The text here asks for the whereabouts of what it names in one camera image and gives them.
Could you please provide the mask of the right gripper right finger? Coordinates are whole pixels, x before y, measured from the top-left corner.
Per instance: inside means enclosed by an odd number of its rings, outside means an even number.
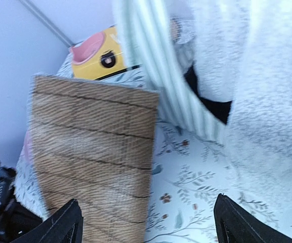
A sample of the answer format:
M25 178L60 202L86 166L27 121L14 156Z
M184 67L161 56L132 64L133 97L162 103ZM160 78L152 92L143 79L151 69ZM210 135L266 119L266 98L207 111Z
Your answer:
M262 223L223 194L217 196L214 218L219 243L292 242L292 238Z

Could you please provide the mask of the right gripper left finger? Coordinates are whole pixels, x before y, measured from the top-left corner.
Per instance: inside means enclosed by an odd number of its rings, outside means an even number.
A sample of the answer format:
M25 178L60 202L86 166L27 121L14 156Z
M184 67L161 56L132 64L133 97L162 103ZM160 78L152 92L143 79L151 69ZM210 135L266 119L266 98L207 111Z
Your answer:
M69 200L35 229L12 243L82 243L83 216L76 199Z

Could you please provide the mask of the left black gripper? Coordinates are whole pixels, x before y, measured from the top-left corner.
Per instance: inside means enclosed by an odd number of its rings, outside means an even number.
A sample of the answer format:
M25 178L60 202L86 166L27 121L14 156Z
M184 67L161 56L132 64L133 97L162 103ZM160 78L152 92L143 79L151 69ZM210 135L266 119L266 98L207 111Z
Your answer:
M38 227L43 219L21 205L14 197L0 208L0 242L12 242Z

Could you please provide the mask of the avocado print cushion mat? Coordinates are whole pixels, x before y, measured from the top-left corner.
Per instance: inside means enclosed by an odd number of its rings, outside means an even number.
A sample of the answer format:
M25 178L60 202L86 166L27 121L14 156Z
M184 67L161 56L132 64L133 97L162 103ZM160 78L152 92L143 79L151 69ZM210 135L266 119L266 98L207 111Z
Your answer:
M48 215L76 199L84 242L143 242L158 94L36 75L31 154Z

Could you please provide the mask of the striped fabric pet tent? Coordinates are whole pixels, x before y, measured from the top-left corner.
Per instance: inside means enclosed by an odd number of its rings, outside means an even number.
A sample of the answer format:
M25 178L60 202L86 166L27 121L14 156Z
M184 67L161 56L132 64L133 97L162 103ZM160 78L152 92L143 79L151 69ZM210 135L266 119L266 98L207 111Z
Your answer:
M231 198L292 238L292 1L114 1L160 94L145 242L218 242Z

